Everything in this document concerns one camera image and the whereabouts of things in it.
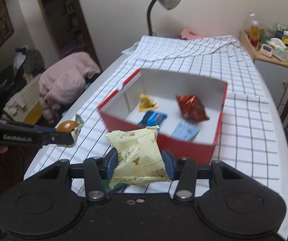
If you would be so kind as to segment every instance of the grid pattern cloth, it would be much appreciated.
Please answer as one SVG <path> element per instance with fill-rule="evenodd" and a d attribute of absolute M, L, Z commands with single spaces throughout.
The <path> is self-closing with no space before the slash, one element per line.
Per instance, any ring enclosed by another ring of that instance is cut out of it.
<path fill-rule="evenodd" d="M 281 192 L 279 150 L 276 146 L 269 100 L 264 97 L 250 56 L 232 36 L 193 41 L 142 37 L 136 51 L 78 111 L 85 125 L 76 146 L 44 146 L 47 151 L 31 175 L 58 159 L 81 163 L 86 158 L 104 156 L 111 149 L 105 138 L 105 124 L 96 107 L 137 68 L 192 73 L 227 81 L 229 86 L 223 110 L 223 125 L 212 158 L 223 160 L 263 185 Z M 82 192 L 83 183 L 83 179 L 74 179 L 72 189 Z M 124 192 L 169 192 L 173 195 L 176 186 L 177 182 L 132 185 Z M 195 196 L 202 195 L 208 189 L 208 180 L 196 180 Z"/>

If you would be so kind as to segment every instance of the pink clothing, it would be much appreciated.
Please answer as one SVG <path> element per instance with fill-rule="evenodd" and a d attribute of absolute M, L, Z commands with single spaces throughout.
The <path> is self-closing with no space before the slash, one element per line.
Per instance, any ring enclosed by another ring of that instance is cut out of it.
<path fill-rule="evenodd" d="M 44 118 L 53 123 L 62 105 L 73 103 L 85 90 L 85 78 L 100 73 L 88 53 L 68 55 L 49 67 L 39 80 L 39 104 Z"/>

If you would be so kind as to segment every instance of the bolt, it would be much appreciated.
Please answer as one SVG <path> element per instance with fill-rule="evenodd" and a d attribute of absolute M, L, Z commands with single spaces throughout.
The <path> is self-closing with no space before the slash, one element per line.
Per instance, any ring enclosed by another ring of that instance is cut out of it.
<path fill-rule="evenodd" d="M 180 190 L 176 192 L 176 195 L 181 199 L 187 199 L 190 198 L 193 194 L 188 190 Z"/>
<path fill-rule="evenodd" d="M 136 202 L 137 202 L 137 203 L 144 203 L 144 202 L 145 202 L 145 199 L 138 198 L 138 199 L 136 199 Z"/>
<path fill-rule="evenodd" d="M 93 190 L 88 193 L 88 196 L 91 199 L 101 199 L 102 197 L 104 197 L 104 193 L 99 190 Z"/>
<path fill-rule="evenodd" d="M 126 203 L 129 205 L 135 205 L 136 204 L 136 202 L 134 200 L 127 200 Z"/>

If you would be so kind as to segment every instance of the yellow candy wrapper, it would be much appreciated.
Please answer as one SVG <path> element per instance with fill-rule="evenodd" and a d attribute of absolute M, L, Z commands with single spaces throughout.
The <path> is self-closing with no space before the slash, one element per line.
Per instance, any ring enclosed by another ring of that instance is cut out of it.
<path fill-rule="evenodd" d="M 141 94 L 141 102 L 139 103 L 138 111 L 149 111 L 158 108 L 158 104 L 145 94 Z"/>
<path fill-rule="evenodd" d="M 154 182 L 171 182 L 156 143 L 159 126 L 133 131 L 115 130 L 106 138 L 118 152 L 118 166 L 109 184 L 144 185 Z"/>

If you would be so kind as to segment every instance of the blue snack package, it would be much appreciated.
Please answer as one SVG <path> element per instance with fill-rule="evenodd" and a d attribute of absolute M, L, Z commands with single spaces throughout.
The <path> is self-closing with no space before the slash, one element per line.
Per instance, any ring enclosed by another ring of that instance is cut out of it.
<path fill-rule="evenodd" d="M 173 131 L 171 137 L 178 140 L 188 141 L 193 139 L 199 133 L 199 131 L 199 127 L 194 126 L 186 121 L 181 121 Z"/>
<path fill-rule="evenodd" d="M 147 111 L 143 119 L 137 125 L 145 125 L 147 127 L 154 127 L 160 125 L 163 120 L 167 118 L 167 115 L 155 111 Z"/>

